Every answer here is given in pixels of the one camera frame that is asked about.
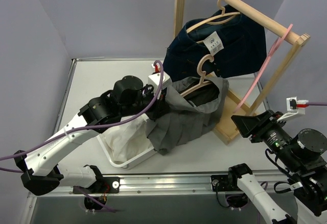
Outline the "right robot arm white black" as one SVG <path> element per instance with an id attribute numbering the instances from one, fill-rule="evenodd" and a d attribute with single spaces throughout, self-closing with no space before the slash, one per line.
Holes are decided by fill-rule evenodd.
<path id="1" fill-rule="evenodd" d="M 315 129 L 302 129 L 291 137 L 284 129 L 281 112 L 267 110 L 257 116 L 233 115 L 232 121 L 243 138 L 263 142 L 266 158 L 287 179 L 288 188 L 275 193 L 292 192 L 297 203 L 297 217 L 284 211 L 256 180 L 245 163 L 228 169 L 227 184 L 241 190 L 267 223 L 326 223 L 326 137 Z"/>

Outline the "pink plastic hanger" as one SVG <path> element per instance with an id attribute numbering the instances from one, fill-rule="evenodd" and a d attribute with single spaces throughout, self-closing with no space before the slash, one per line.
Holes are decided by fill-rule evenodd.
<path id="1" fill-rule="evenodd" d="M 280 47 L 280 45 L 282 44 L 282 42 L 285 40 L 285 38 L 288 36 L 288 34 L 290 33 L 290 31 L 292 30 L 293 24 L 291 23 L 288 27 L 286 32 L 282 35 L 282 37 L 278 37 L 274 43 L 272 44 L 267 57 L 265 59 L 265 61 L 263 62 L 260 70 L 257 72 L 257 75 L 254 79 L 254 81 L 252 82 L 251 86 L 249 87 L 247 93 L 244 95 L 244 97 L 241 99 L 241 101 L 239 102 L 239 104 L 236 106 L 236 108 L 234 109 L 233 113 L 236 113 L 237 111 L 239 111 L 239 109 L 241 108 L 241 106 L 246 102 L 246 100 L 248 99 L 249 95 L 252 93 L 253 89 L 255 88 L 255 86 L 257 85 L 260 77 L 262 76 L 263 72 L 265 71 L 267 65 L 269 64 L 273 54 L 278 50 L 278 48 Z"/>

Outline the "grey pleated skirt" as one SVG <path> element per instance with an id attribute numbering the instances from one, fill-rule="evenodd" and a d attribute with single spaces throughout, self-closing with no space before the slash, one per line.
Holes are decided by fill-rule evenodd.
<path id="1" fill-rule="evenodd" d="M 199 78 L 188 77 L 173 82 L 167 88 L 166 103 L 170 110 L 165 115 L 146 122 L 146 137 L 161 155 L 210 132 L 220 121 L 229 82 L 209 77 L 209 85 L 186 97 L 181 93 L 196 85 Z"/>

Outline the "beige hanger front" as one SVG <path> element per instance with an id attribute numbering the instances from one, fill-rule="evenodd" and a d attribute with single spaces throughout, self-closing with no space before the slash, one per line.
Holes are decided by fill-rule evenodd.
<path id="1" fill-rule="evenodd" d="M 206 71 L 202 69 L 204 63 L 206 61 L 209 61 L 210 63 L 213 63 L 214 61 L 214 57 L 212 55 L 205 55 L 204 57 L 202 57 L 202 59 L 199 61 L 198 65 L 197 65 L 197 74 L 200 76 L 200 80 L 199 80 L 199 83 L 196 84 L 195 86 L 193 87 L 190 87 L 188 88 L 187 90 L 185 90 L 181 96 L 182 97 L 185 97 L 189 94 L 191 94 L 192 92 L 202 88 L 202 87 L 205 87 L 207 85 L 209 85 L 211 82 L 210 81 L 206 81 L 205 78 L 206 78 Z"/>

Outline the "white pleated skirt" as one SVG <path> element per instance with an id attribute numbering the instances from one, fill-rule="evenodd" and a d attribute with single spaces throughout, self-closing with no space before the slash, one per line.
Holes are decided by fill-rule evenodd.
<path id="1" fill-rule="evenodd" d="M 152 143 L 146 137 L 147 120 L 148 117 L 143 114 L 103 133 L 103 141 L 109 147 L 110 158 L 115 164 L 126 163 L 153 150 Z"/>

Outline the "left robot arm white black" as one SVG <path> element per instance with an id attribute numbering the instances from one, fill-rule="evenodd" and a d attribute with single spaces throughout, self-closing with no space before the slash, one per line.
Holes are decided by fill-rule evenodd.
<path id="1" fill-rule="evenodd" d="M 106 181 L 97 166 L 76 168 L 59 162 L 86 141 L 119 125 L 123 117 L 140 116 L 144 110 L 152 112 L 157 105 L 155 95 L 170 82 L 166 73 L 150 75 L 146 85 L 135 76 L 125 76 L 115 82 L 113 89 L 84 105 L 49 138 L 49 143 L 29 153 L 17 151 L 14 161 L 22 171 L 23 186 L 36 196 L 48 194 L 59 186 L 81 187 L 87 193 L 104 190 Z"/>

